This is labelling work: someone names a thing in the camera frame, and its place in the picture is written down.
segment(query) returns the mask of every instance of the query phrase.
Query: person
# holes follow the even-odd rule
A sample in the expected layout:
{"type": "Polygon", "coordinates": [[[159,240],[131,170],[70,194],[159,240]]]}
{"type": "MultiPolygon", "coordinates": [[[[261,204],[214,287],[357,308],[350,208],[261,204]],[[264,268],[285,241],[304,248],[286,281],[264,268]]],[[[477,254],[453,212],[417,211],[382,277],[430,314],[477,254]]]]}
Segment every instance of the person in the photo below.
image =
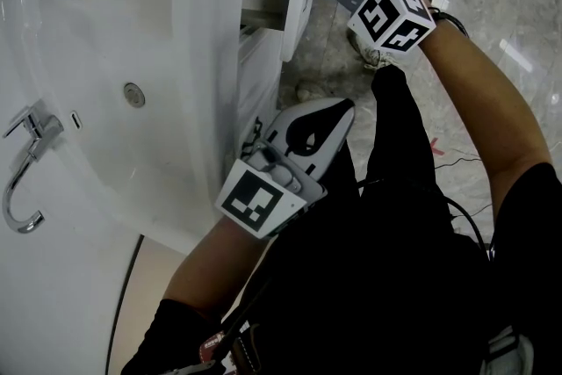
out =
{"type": "Polygon", "coordinates": [[[550,370],[562,184],[544,137],[512,83],[450,22],[439,21],[420,47],[486,168],[494,261],[453,232],[441,196],[403,181],[440,192],[406,77],[389,65],[372,80],[377,124],[366,177],[388,182],[360,195],[344,145],[321,179],[328,195],[277,237],[253,275],[267,242],[220,220],[170,280],[123,375],[199,364],[201,344],[241,311],[239,373],[477,374],[511,350],[521,373],[550,370]],[[506,335],[512,341],[494,351],[506,335]]]}

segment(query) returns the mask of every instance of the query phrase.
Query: chrome faucet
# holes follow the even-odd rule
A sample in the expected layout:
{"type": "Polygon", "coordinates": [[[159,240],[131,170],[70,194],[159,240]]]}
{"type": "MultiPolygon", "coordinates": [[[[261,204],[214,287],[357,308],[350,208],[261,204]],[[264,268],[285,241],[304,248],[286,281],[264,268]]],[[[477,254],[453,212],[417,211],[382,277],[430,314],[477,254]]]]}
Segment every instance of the chrome faucet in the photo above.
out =
{"type": "Polygon", "coordinates": [[[24,161],[19,165],[19,169],[8,182],[6,189],[4,189],[2,213],[8,227],[12,230],[19,233],[30,233],[43,223],[45,217],[41,211],[37,211],[28,220],[15,220],[11,215],[11,195],[32,163],[41,159],[47,149],[52,146],[54,139],[61,134],[63,128],[61,122],[55,116],[48,117],[45,124],[41,123],[36,109],[33,106],[28,106],[13,121],[10,129],[4,134],[3,138],[10,135],[20,124],[24,125],[25,130],[29,132],[32,139],[26,150],[27,155],[24,161]]]}

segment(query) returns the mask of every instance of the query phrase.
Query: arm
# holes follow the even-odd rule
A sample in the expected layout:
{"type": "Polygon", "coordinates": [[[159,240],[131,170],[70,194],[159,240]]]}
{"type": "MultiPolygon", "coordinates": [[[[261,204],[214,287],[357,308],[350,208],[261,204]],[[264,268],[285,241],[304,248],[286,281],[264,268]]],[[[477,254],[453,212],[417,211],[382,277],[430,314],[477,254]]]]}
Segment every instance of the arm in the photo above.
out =
{"type": "Polygon", "coordinates": [[[176,270],[164,298],[184,303],[208,319],[220,318],[248,280],[266,244],[223,217],[176,270]]]}
{"type": "Polygon", "coordinates": [[[457,28],[440,21],[420,44],[479,152],[494,217],[515,181],[551,156],[533,113],[490,59],[457,28]]]}

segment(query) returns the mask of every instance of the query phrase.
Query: sneaker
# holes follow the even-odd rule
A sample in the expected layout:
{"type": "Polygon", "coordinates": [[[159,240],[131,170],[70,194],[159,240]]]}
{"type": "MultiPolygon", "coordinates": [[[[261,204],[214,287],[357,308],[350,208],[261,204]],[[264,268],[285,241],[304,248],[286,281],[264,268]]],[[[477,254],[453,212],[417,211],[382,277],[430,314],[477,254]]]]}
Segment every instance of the sneaker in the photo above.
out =
{"type": "Polygon", "coordinates": [[[359,38],[355,32],[348,29],[346,32],[347,39],[355,51],[361,56],[365,62],[364,68],[372,70],[373,72],[379,69],[390,66],[391,64],[396,66],[397,62],[392,58],[390,54],[384,54],[374,48],[371,48],[367,43],[359,38]]]}
{"type": "Polygon", "coordinates": [[[310,80],[301,80],[297,87],[295,88],[297,94],[297,99],[301,104],[308,102],[309,100],[315,100],[317,98],[325,98],[328,93],[324,88],[322,88],[317,82],[311,82],[310,80]]]}

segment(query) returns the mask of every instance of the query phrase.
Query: black shirt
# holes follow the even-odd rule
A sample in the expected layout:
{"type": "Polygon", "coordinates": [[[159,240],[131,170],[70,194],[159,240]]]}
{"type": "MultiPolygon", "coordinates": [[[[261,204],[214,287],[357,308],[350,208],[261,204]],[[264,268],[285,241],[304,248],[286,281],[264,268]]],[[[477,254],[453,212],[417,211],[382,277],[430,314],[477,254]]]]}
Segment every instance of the black shirt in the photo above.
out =
{"type": "MultiPolygon", "coordinates": [[[[444,232],[450,221],[434,198],[381,185],[369,205],[336,200],[277,238],[244,293],[240,307],[270,280],[248,317],[259,324],[262,373],[478,373],[488,339],[507,325],[532,341],[534,373],[547,371],[562,245],[562,185],[550,164],[506,196],[493,264],[470,238],[444,232]]],[[[122,373],[198,364],[200,344],[219,329],[163,300],[122,373]]]]}

